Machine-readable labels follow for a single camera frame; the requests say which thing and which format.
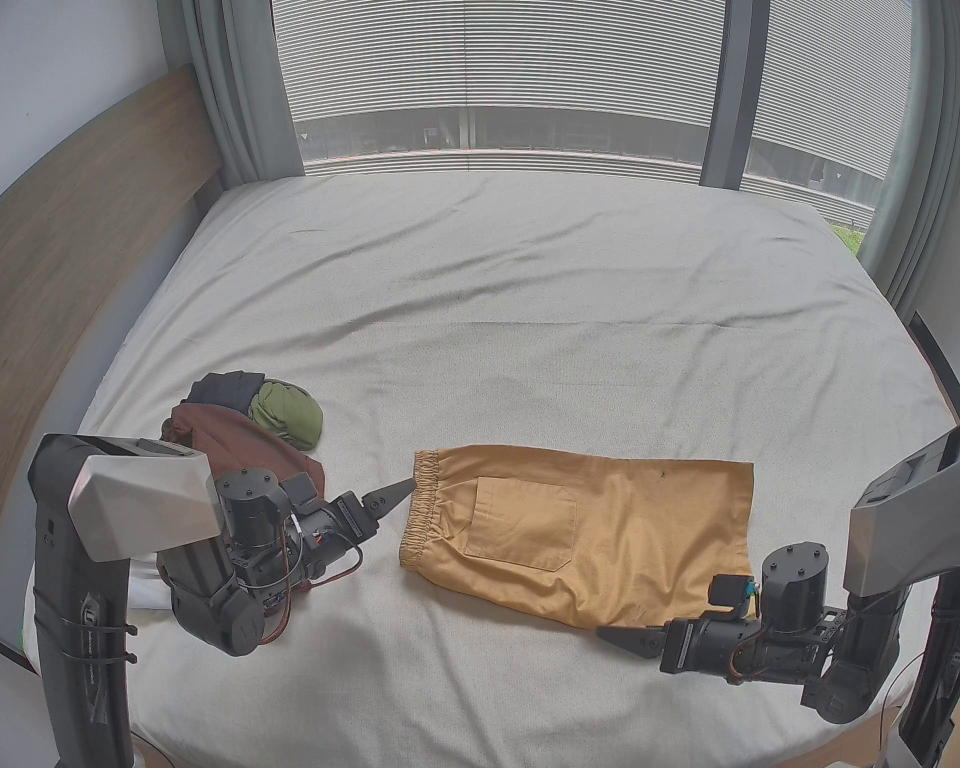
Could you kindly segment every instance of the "tan shorts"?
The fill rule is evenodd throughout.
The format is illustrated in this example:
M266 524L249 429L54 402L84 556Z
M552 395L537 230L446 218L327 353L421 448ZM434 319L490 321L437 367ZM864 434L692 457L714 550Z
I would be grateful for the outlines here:
M751 573L752 464L470 445L414 475L404 568L573 627L699 616L714 574Z

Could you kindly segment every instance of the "white cloth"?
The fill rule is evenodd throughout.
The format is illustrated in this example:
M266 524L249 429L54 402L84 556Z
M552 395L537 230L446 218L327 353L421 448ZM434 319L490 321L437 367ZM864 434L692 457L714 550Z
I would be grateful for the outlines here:
M234 369L320 402L312 455L331 497L409 476L417 448L470 443L754 462L755 571L779 546L820 541L836 606L850 506L952 425L897 316L812 208L650 180L231 190L83 430L154 436L190 382ZM132 612L134 727L204 768L766 766L839 732L797 687L662 675L403 572L406 516L382 520L364 567L297 596L286 634L248 657L167 612ZM931 596L914 590L894 673L923 646Z

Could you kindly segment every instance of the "wooden headboard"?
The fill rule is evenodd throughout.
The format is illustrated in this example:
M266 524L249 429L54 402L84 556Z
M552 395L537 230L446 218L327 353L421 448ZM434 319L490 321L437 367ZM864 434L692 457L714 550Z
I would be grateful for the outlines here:
M84 330L220 166L183 67L91 120L0 195L0 506Z

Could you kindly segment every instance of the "red-brown cloth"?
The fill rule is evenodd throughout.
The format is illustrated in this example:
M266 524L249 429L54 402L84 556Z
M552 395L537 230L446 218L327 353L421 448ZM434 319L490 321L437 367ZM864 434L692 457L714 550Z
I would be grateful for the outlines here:
M160 438L205 453L214 480L246 467L268 469L280 481L306 472L317 496L324 497L324 468L319 462L232 408L181 403L163 423Z

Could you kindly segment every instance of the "elastic waistband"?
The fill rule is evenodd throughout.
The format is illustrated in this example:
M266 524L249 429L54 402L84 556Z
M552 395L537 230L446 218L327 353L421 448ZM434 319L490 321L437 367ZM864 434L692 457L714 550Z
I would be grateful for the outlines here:
M400 542L400 567L416 571L423 545L436 514L437 482L440 459L435 450L419 450L414 454L414 480L417 487L410 499L410 516Z

